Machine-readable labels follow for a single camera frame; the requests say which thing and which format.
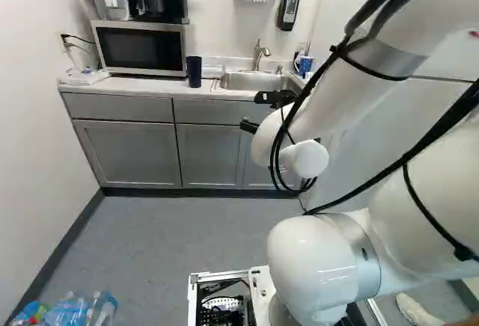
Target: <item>black tumbler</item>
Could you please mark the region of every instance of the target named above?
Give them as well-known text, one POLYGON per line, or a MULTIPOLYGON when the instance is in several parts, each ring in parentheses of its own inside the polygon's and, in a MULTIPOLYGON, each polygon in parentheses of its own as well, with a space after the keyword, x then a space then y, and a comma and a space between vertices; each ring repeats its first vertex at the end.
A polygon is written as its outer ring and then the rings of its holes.
POLYGON ((186 69, 188 70, 189 86, 201 87, 201 57, 190 55, 186 57, 186 69))

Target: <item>shoe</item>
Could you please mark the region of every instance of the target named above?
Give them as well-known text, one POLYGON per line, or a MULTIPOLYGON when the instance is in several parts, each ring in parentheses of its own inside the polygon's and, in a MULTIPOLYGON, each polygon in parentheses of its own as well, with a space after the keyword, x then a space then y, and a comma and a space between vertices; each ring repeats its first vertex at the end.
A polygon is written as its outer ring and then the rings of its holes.
POLYGON ((442 326, 444 321, 429 314, 420 303, 404 293, 396 295, 396 304, 404 318, 413 326, 442 326))

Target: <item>blue mug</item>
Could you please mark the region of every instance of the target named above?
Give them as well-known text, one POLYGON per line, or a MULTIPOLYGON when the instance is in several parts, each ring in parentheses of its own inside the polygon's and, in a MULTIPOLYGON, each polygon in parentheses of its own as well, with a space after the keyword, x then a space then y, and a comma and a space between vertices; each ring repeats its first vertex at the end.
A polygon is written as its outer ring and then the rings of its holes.
POLYGON ((314 57, 309 55, 298 55, 294 61, 294 68, 301 76, 305 76, 307 72, 311 71, 313 67, 314 57))

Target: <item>microwave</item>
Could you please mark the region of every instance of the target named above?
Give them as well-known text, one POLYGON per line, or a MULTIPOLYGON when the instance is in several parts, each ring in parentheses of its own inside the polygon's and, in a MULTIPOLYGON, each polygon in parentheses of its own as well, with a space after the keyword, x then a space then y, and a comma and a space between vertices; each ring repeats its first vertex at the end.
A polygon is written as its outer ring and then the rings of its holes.
POLYGON ((91 27, 110 73, 186 77, 184 25, 93 20, 91 27))

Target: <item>gray carpet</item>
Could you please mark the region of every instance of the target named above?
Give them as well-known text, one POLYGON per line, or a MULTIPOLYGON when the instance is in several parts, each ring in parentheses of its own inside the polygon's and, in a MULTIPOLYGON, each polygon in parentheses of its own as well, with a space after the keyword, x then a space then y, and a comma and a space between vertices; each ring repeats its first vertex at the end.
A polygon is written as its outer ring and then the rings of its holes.
POLYGON ((108 289, 117 326, 184 326, 190 273, 264 265, 268 231, 301 213, 297 200, 107 197, 41 299, 108 289))

